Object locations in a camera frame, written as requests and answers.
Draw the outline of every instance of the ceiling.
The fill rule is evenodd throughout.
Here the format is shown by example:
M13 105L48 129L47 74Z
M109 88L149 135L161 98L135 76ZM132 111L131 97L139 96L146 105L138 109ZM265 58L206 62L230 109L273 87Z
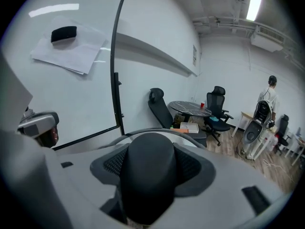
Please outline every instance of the ceiling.
M257 23L285 37L284 49L304 56L304 48L288 13L276 0L262 0L255 22L247 21L250 0L178 0L199 36L250 37Z

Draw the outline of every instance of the round table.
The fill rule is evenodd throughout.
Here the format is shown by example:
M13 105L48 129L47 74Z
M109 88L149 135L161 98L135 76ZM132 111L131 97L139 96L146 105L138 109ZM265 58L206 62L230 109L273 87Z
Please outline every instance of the round table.
M169 106L185 116L184 122L188 122L190 116L209 117L212 115L212 112L207 108L200 108L199 104L187 101L173 101L169 103Z

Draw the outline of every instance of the wooden floor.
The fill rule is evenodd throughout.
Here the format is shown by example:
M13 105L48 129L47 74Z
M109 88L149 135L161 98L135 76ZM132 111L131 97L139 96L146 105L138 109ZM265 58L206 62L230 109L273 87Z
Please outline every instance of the wooden floor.
M254 161L248 160L245 158L245 155L241 155L240 151L243 148L243 142L240 142L238 145L239 155L236 152L235 147L237 146L238 142L243 137L242 131L237 131L234 137L231 137L233 133L233 128L227 132L221 132L219 137L219 141L221 142L220 146L217 146L216 140L209 135L207 137L207 149L209 151L220 153L223 155L232 156L234 158L238 158L252 166L254 169L259 170L264 174L267 179L274 181L283 192L289 193L293 191L295 188L300 176L300 163L299 160L296 162L294 166L291 166L294 158L291 158L290 155L285 158L285 153L281 156L275 154L274 152L263 151L261 155Z

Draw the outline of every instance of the air conditioner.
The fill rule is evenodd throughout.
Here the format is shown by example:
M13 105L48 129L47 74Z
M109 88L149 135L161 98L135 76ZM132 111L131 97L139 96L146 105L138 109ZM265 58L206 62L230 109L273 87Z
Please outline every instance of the air conditioner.
M282 50L285 41L280 34L259 25L256 26L250 40L252 45L270 52Z

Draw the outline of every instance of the whiteboard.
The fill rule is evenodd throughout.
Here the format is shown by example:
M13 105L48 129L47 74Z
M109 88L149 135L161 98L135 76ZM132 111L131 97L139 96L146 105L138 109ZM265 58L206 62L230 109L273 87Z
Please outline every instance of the whiteboard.
M112 95L114 79L111 79L114 67L112 34L116 33L114 26L117 25L116 17L122 2L27 0L5 32L1 50L12 70L33 95L29 107L35 112L53 110L59 116L59 141L56 147L118 127L112 101L112 96L115 96ZM50 12L50 9L46 9L54 5L59 5L56 6L58 8L63 4L79 6L76 10ZM36 13L38 15L33 16L33 11L39 11ZM49 23L59 15L89 25L106 36L107 41L101 45L88 75L36 61L30 56Z

